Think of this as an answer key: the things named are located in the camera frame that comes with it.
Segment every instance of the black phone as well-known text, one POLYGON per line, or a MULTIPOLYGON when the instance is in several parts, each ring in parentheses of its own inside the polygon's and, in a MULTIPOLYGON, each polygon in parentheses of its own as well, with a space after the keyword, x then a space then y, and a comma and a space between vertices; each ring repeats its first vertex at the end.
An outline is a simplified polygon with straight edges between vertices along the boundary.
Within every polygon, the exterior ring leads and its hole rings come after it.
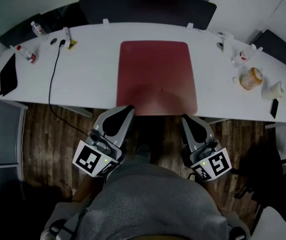
POLYGON ((270 114, 274 119, 276 117, 277 107, 278 107, 278 100, 273 99, 270 114))

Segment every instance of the white desk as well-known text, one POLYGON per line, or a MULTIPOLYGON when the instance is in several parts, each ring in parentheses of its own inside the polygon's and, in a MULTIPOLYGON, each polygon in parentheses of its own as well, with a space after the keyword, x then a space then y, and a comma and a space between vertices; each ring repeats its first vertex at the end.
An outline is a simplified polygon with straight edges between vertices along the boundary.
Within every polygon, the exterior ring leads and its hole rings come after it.
MULTIPOLYGON (((189 47, 198 112, 197 116, 255 121, 286 122, 286 66, 261 52, 246 67, 264 68, 263 74, 272 85, 282 80, 285 96, 279 99, 274 120, 269 114, 270 102, 261 99, 262 86, 251 91, 232 82, 239 75, 228 54, 217 47, 221 39, 207 31, 153 23, 113 23, 108 26, 85 25, 70 29, 78 44, 71 50, 62 49, 53 80, 51 103, 63 106, 110 109, 116 105, 120 44, 134 40, 186 42, 189 47)), ((0 100, 48 103, 48 93, 58 45, 64 34, 50 33, 47 42, 39 38, 23 43, 38 55, 35 65, 16 56, 18 87, 0 100), (57 38, 54 45, 50 41, 57 38)), ((234 40, 234 49, 246 44, 234 40)), ((13 54, 6 50, 0 59, 0 71, 13 54)))

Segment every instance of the plastic bottle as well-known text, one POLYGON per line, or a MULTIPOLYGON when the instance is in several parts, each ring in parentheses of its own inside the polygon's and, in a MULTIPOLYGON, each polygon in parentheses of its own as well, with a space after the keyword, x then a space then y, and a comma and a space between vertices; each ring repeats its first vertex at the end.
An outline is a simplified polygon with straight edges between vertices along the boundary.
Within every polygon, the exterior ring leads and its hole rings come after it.
POLYGON ((243 65, 247 62, 256 52, 256 46, 252 45, 250 47, 241 50, 232 60, 232 64, 235 68, 243 65))
POLYGON ((37 57, 35 54, 30 52, 27 48, 19 45, 17 46, 17 50, 22 54, 22 56, 28 60, 30 63, 35 63, 37 57))
POLYGON ((31 25, 35 35, 40 37, 44 42, 47 41, 49 35, 42 29, 42 26, 34 21, 32 21, 31 25))

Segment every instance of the small yellow object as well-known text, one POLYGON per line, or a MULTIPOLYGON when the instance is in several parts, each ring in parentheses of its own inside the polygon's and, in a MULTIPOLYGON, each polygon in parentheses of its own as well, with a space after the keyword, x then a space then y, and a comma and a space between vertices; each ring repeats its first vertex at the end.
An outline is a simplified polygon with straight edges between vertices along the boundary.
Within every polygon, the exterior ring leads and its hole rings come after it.
POLYGON ((78 42, 76 40, 71 39, 71 43, 69 47, 67 47, 68 50, 71 50, 78 42))

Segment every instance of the paper cup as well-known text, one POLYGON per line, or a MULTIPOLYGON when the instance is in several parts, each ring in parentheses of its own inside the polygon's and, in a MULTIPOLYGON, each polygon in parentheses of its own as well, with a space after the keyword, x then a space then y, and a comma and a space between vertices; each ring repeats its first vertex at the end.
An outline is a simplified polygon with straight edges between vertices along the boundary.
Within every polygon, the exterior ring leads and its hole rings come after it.
POLYGON ((272 101, 276 98, 281 98, 283 95, 284 89, 281 81, 262 91, 262 99, 266 102, 272 101))

